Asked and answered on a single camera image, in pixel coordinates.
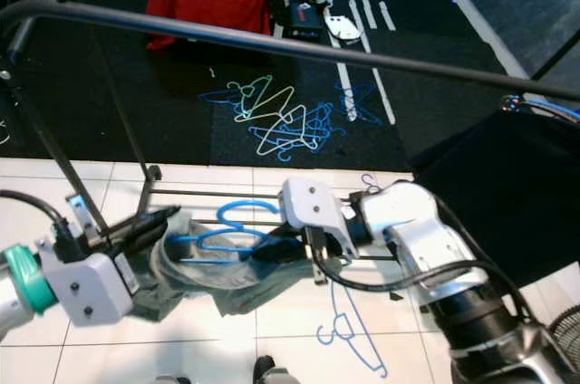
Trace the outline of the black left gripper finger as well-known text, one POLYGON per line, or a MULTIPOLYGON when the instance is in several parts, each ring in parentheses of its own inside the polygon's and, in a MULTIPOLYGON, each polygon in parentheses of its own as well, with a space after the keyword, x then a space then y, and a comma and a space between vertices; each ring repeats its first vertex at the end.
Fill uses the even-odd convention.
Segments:
POLYGON ((152 213, 130 216, 116 224, 116 242, 140 242, 154 230, 169 226, 170 216, 179 213, 179 206, 163 206, 152 213))

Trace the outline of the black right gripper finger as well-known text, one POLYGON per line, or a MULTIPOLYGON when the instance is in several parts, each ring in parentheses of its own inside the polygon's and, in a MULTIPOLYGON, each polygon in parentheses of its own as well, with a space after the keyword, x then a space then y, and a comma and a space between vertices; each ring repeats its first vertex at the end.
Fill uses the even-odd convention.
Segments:
POLYGON ((258 240, 249 259, 258 263, 289 264, 308 260, 306 243, 301 232, 276 230, 258 240))

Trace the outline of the grey shorts patterned waistband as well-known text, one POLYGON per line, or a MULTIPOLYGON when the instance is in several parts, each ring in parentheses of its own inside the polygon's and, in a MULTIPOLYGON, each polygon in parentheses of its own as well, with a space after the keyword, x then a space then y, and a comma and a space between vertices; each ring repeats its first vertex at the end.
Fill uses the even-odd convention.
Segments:
POLYGON ((273 301, 290 286, 314 276, 314 264, 299 252, 289 263, 236 252, 199 251, 178 243, 179 235, 206 234, 210 227, 180 210, 127 243, 125 252, 140 289, 132 296, 131 317, 161 322, 187 298, 210 296, 220 315, 243 315, 273 301))

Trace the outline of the blue plastic hanger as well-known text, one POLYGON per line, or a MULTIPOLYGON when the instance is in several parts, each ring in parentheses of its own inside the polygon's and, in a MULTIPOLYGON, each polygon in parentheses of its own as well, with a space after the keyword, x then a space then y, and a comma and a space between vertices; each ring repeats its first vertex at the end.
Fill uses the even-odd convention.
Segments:
POLYGON ((531 99, 529 95, 507 95, 501 100, 500 106, 505 111, 539 111, 545 112, 551 118, 560 120, 568 120, 575 124, 580 124, 580 112, 576 110, 569 110, 563 105, 556 105, 556 103, 546 100, 531 99))

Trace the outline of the black floor mat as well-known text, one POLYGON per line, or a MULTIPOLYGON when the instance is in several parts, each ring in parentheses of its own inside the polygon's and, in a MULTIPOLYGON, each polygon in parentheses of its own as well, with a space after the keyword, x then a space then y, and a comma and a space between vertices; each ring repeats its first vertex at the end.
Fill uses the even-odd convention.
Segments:
MULTIPOLYGON (((373 53, 444 62, 461 68, 501 72, 488 44, 453 0, 369 0, 378 29, 368 33, 373 53), (380 2, 389 6, 397 31, 382 22, 380 2)), ((362 0, 356 0, 365 21, 362 0)), ((334 0, 336 14, 351 15, 348 0, 334 0)), ((348 66, 352 86, 376 85, 372 69, 348 66)), ((18 78, 76 160, 124 161, 142 155, 149 163, 243 166, 243 168, 328 168, 410 170, 411 156, 501 112, 504 90, 418 74, 380 70, 397 123, 391 126, 380 93, 369 99, 381 126, 345 118, 334 84, 334 62, 298 60, 214 44, 183 41, 148 49, 142 33, 74 21, 41 19, 18 63, 18 78), (235 122, 227 105, 199 98, 273 76, 266 97, 279 107, 278 91, 293 87, 290 108, 308 110, 331 102, 336 127, 319 153, 295 149, 282 163, 258 156, 250 127, 269 127, 272 118, 235 122)))

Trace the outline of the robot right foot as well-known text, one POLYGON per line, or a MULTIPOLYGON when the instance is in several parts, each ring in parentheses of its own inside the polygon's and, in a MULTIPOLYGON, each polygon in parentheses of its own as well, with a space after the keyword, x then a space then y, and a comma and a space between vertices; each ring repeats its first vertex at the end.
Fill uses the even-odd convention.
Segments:
POLYGON ((302 384, 286 367, 277 366, 273 356, 256 359, 253 368, 253 384, 302 384))

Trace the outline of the long white strip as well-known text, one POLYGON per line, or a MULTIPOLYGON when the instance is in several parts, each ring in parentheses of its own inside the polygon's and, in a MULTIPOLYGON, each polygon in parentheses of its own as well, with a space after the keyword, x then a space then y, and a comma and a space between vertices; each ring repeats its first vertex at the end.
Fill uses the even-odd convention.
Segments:
MULTIPOLYGON (((361 44, 363 45, 363 49, 366 53, 372 52, 372 46, 369 44, 369 37, 362 37, 361 44)), ((372 68, 372 76, 374 77, 374 82, 376 82, 378 93, 380 93, 382 107, 384 108, 385 114, 388 115, 388 121, 390 122, 391 126, 394 126, 394 124, 397 123, 397 120, 395 119, 395 114, 393 111, 392 103, 388 97, 388 92, 385 90, 384 85, 382 85, 380 70, 378 70, 378 68, 372 68)))
POLYGON ((353 102, 353 86, 347 65, 345 65, 344 62, 337 62, 336 69, 337 78, 339 78, 341 102, 343 103, 343 109, 345 110, 345 118, 348 120, 356 120, 359 114, 357 114, 355 102, 353 102))

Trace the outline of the black clothes rack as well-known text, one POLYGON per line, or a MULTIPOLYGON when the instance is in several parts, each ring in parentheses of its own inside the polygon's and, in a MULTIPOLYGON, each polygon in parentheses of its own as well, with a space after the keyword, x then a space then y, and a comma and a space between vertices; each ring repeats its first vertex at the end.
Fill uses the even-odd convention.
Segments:
MULTIPOLYGON (((142 32, 140 30, 141 20, 134 15, 134 11, 137 8, 142 7, 142 0, 63 0, 62 7, 69 8, 72 12, 83 13, 86 12, 90 15, 90 18, 84 21, 79 21, 76 19, 62 19, 55 18, 55 16, 45 15, 41 18, 34 19, 33 24, 36 24, 38 20, 41 19, 54 19, 69 21, 69 23, 80 23, 87 25, 99 25, 100 27, 107 27, 111 29, 117 29, 117 31, 128 31, 134 33, 142 33, 150 39, 150 34, 142 32)), ((182 37, 177 37, 174 39, 171 45, 178 44, 179 42, 202 42, 206 44, 218 45, 218 47, 231 48, 236 50, 243 50, 243 52, 252 53, 263 53, 263 54, 278 54, 278 56, 286 56, 291 58, 298 58, 298 60, 311 60, 317 62, 344 62, 347 66, 357 66, 357 68, 372 69, 378 68, 380 70, 389 71, 401 71, 413 74, 418 74, 418 76, 428 76, 436 77, 442 79, 448 79, 448 81, 459 81, 464 83, 475 83, 475 85, 493 87, 493 89, 504 90, 508 93, 506 87, 490 86, 487 83, 476 83, 465 81, 465 79, 459 78, 448 78, 444 76, 434 76, 430 73, 431 66, 442 66, 444 62, 426 62, 420 60, 413 60, 411 62, 411 68, 409 70, 403 71, 399 69, 383 69, 379 62, 366 62, 365 54, 360 52, 360 50, 347 49, 343 52, 337 53, 335 49, 330 47, 330 45, 323 45, 319 42, 303 42, 290 39, 274 39, 273 36, 260 35, 260 34, 248 34, 244 35, 237 31, 232 31, 232 29, 220 28, 217 31, 217 40, 214 42, 204 39, 204 37, 199 37, 198 39, 182 39, 182 37)), ((14 78, 20 82, 21 91, 25 96, 26 105, 34 106, 37 110, 38 108, 34 105, 32 98, 29 97, 28 93, 24 88, 24 84, 21 79, 18 78, 18 63, 21 60, 22 54, 15 65, 14 78)), ((287 112, 290 110, 290 102, 293 99, 293 87, 286 86, 281 91, 278 91, 276 97, 279 99, 278 108, 270 108, 269 103, 272 98, 266 97, 265 105, 258 108, 258 114, 266 114, 272 118, 269 126, 273 126, 275 120, 277 120, 277 115, 279 112, 287 112)), ((61 141, 55 137, 52 131, 50 131, 49 126, 41 113, 44 120, 47 131, 53 136, 59 147, 63 149, 61 141)), ((264 166, 248 166, 249 168, 264 168, 264 166)), ((327 170, 360 170, 360 169, 328 169, 328 168, 282 168, 282 169, 327 169, 327 170)), ((414 178, 413 173, 410 170, 388 170, 388 172, 406 174, 406 176, 411 176, 414 178)))

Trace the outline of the white plastic shell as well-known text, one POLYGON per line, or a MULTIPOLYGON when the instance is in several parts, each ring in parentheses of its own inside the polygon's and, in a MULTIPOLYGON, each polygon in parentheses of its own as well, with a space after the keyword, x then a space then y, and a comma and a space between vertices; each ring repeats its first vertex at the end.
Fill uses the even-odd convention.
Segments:
POLYGON ((345 42, 360 40, 363 34, 359 25, 344 15, 325 15, 324 25, 333 39, 336 40, 345 42))

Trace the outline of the black equipment box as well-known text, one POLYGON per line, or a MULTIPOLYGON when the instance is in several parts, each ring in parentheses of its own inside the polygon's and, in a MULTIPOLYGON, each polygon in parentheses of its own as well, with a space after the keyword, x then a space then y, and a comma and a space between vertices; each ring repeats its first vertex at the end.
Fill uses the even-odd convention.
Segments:
POLYGON ((324 33, 322 12, 310 0, 294 0, 287 4, 285 36, 290 39, 318 40, 324 33))

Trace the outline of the black studded sole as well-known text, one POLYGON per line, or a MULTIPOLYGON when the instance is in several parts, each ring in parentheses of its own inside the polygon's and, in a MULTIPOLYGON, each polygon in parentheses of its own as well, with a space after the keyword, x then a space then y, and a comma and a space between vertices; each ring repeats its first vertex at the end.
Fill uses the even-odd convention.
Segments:
POLYGON ((287 8, 287 0, 266 0, 269 8, 270 19, 273 24, 285 27, 290 21, 290 10, 287 8))

